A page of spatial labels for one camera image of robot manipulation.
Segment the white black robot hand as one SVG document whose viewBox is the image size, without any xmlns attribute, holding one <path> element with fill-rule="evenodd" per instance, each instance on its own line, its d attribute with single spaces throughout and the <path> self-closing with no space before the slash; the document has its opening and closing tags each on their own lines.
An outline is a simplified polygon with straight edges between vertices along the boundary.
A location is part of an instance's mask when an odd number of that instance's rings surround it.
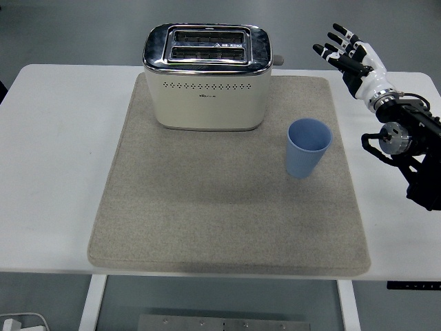
<svg viewBox="0 0 441 331">
<path fill-rule="evenodd" d="M 333 24 L 333 29 L 335 32 L 327 36 L 334 44 L 315 44 L 313 50 L 342 73 L 350 95 L 364 101 L 368 109 L 374 111 L 374 102 L 395 90 L 387 80 L 387 69 L 369 43 L 337 23 Z"/>
</svg>

